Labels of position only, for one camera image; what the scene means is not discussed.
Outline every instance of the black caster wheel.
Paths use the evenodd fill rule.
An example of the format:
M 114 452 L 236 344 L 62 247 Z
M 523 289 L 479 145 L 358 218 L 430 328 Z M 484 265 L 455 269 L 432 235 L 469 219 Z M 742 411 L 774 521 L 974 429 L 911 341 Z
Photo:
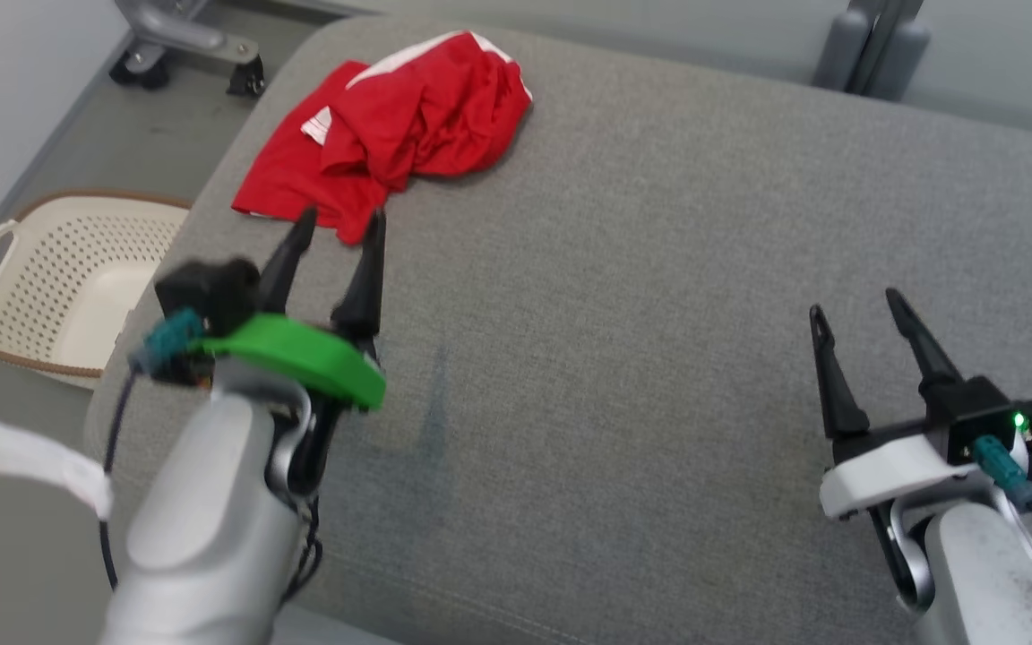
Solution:
M 151 69 L 141 73 L 134 73 L 126 68 L 126 62 L 130 60 L 130 52 L 122 55 L 119 62 L 114 63 L 110 68 L 110 80 L 124 87 L 140 85 L 142 89 L 154 91 L 160 90 L 169 83 L 169 72 L 165 69 L 165 60 L 159 58 L 159 62 L 154 63 Z
M 263 92 L 265 92 L 265 68 L 261 65 L 261 57 L 234 66 L 226 94 L 230 97 L 258 98 Z
M 155 91 L 163 89 L 169 83 L 169 72 L 165 69 L 165 59 L 159 58 L 151 69 L 138 74 L 138 83 L 142 90 Z

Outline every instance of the gray table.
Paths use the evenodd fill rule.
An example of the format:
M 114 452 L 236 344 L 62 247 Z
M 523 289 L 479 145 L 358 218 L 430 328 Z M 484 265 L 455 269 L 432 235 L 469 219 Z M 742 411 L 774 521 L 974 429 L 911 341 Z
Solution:
M 450 28 L 361 18 L 312 37 L 165 268 L 265 260 L 286 225 L 229 203 L 276 124 L 346 58 Z M 904 642 L 869 522 L 819 513 L 807 308 L 826 307 L 876 424 L 921 412 L 890 285 L 963 370 L 1032 396 L 1032 134 L 485 34 L 538 102 L 494 170 L 390 200 L 389 395 L 336 433 L 302 604 L 410 644 Z M 355 264 L 320 232 L 290 314 L 326 319 Z M 159 315 L 143 298 L 116 356 Z M 135 389 L 119 534 L 199 396 Z

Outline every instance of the laundry basket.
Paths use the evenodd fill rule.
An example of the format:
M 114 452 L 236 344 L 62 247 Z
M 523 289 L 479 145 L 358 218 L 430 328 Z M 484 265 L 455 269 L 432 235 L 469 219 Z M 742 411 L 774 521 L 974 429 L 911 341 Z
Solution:
M 93 388 L 188 204 L 115 192 L 46 197 L 0 224 L 0 360 Z

